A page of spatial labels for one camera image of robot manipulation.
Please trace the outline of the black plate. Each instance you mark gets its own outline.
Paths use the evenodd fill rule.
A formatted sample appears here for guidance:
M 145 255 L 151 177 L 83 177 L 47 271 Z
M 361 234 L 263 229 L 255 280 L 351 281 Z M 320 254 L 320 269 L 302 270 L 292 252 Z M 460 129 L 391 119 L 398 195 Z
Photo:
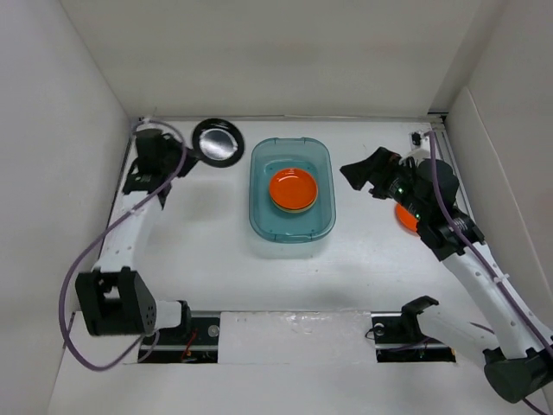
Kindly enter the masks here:
M 200 121 L 192 133 L 194 155 L 214 168 L 236 164 L 245 153 L 245 140 L 236 125 L 222 118 Z

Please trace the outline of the orange plate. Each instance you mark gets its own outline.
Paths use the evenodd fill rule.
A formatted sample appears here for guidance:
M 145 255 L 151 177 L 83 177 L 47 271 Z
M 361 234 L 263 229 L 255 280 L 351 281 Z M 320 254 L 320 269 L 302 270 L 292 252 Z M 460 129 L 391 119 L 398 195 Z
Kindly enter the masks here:
M 316 201 L 318 185 L 304 169 L 281 169 L 270 179 L 269 195 L 272 201 L 285 207 L 300 208 Z
M 410 214 L 407 209 L 397 204 L 394 208 L 394 213 L 399 224 L 407 231 L 416 233 L 418 219 Z

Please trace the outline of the green plate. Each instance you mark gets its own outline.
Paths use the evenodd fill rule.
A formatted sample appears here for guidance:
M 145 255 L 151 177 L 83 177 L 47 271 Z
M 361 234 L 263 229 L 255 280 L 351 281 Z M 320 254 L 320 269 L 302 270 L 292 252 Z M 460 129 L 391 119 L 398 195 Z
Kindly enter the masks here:
M 309 209 L 311 209 L 315 205 L 315 201 L 313 201 L 312 203 L 309 203 L 308 205 L 306 205 L 304 207 L 285 207 L 285 206 L 283 206 L 279 203 L 276 203 L 275 201 L 273 201 L 272 204 L 276 208 L 278 208 L 279 210 L 281 210 L 285 213 L 288 213 L 288 214 L 301 214 L 301 213 L 309 211 Z

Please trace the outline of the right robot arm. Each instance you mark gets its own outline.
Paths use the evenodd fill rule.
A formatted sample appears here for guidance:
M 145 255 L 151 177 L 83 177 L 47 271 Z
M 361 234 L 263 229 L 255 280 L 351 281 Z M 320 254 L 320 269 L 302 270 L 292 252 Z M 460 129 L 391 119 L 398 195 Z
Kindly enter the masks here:
M 429 296 L 405 304 L 399 329 L 408 342 L 427 338 L 450 346 L 483 369 L 492 389 L 518 403 L 552 381 L 552 331 L 513 289 L 492 258 L 483 233 L 456 205 L 459 180 L 438 159 L 415 162 L 378 148 L 367 159 L 340 167 L 355 190 L 367 183 L 376 199 L 392 199 L 417 220 L 421 241 L 461 283 L 490 325 L 449 319 Z

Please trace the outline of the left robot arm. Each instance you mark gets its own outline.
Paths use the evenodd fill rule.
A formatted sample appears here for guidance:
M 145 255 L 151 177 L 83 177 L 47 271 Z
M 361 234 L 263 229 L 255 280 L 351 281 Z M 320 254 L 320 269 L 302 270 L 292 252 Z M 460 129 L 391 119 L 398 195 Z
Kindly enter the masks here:
M 75 289 L 90 335 L 151 335 L 160 330 L 180 343 L 193 330 L 188 304 L 155 300 L 138 262 L 165 208 L 184 146 L 152 127 L 137 131 L 135 139 L 137 157 L 121 193 L 123 213 L 92 270 L 77 276 Z

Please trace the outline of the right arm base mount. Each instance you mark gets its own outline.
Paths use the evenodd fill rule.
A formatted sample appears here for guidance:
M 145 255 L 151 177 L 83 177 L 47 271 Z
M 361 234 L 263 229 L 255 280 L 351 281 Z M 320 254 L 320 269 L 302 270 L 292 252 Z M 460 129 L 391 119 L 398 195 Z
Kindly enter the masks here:
M 365 338 L 374 341 L 377 363 L 456 363 L 453 349 L 424 335 L 417 321 L 427 308 L 438 304 L 434 298 L 422 296 L 400 311 L 372 311 L 372 326 Z

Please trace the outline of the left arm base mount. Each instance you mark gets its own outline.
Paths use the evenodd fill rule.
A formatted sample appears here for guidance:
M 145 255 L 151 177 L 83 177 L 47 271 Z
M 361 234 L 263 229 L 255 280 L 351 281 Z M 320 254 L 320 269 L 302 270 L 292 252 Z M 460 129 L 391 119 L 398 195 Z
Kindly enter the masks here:
M 155 336 L 143 339 L 137 362 L 143 364 L 216 364 L 219 354 L 220 312 L 192 313 L 186 334 L 172 329 L 161 329 Z

